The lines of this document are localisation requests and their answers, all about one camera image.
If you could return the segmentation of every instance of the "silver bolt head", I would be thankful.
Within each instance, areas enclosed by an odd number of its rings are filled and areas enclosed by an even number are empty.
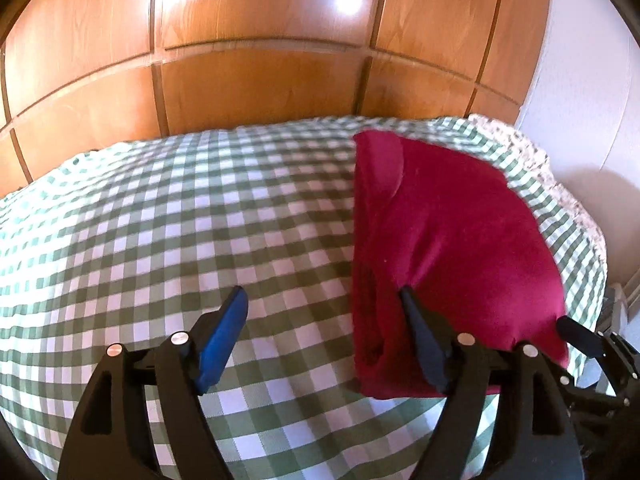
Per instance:
[[[176,346],[184,345],[189,340],[187,332],[176,332],[171,336],[171,343]]]
[[[476,344],[476,338],[471,334],[462,332],[458,334],[458,342],[463,346],[473,346]]]
[[[524,345],[522,347],[522,352],[527,357],[538,357],[538,349],[533,345]]]
[[[122,354],[122,345],[120,343],[114,343],[107,348],[107,355],[109,357],[117,357]]]

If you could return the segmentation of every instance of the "black clamp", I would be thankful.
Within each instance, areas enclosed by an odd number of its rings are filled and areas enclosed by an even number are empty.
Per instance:
[[[561,337],[600,362],[616,396],[577,388],[564,368],[529,342],[513,351],[486,348],[456,333],[425,309],[412,289],[400,290],[426,381],[447,400],[412,480],[459,480],[476,437],[486,391],[500,388],[482,480],[622,480],[640,462],[638,352],[623,338],[594,334],[568,317]]]
[[[220,380],[247,311],[247,295],[236,286],[218,311],[157,348],[129,352],[110,345],[74,414],[58,479],[169,480],[160,471],[146,412],[144,386],[151,384],[158,387],[182,480],[232,480],[197,396]]]

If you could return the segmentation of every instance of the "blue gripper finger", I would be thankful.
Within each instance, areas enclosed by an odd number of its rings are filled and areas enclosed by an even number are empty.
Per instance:
[[[216,312],[221,316],[218,325],[198,356],[200,375],[194,381],[198,395],[207,393],[207,390],[220,380],[246,322],[248,310],[249,298],[244,288],[236,286]]]

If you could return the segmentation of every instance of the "mattress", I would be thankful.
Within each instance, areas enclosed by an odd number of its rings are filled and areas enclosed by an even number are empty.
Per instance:
[[[444,400],[358,392],[351,137],[366,128],[503,171],[558,265],[568,315],[593,329],[606,282],[597,240],[518,150],[479,124],[321,118],[119,143],[0,201],[0,412],[48,478],[105,347],[157,345],[235,285],[249,295],[248,321],[200,399],[234,477],[408,478]],[[569,371],[581,367],[570,348]],[[159,462],[177,478],[156,392],[146,394]],[[496,408],[487,397],[469,475]]]

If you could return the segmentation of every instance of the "checkered bedding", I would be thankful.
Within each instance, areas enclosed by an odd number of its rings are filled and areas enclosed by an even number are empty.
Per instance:
[[[384,128],[504,171],[592,328],[606,273],[574,220],[502,145],[457,118],[324,118],[116,144],[78,155],[0,201],[0,412],[56,477],[66,431],[106,345],[157,345],[236,284],[249,319],[201,398],[236,479],[407,478],[439,399],[357,393],[349,308],[354,143]],[[570,371],[582,366],[572,349]],[[159,461],[177,478],[156,392]],[[488,397],[467,472],[477,472]]]

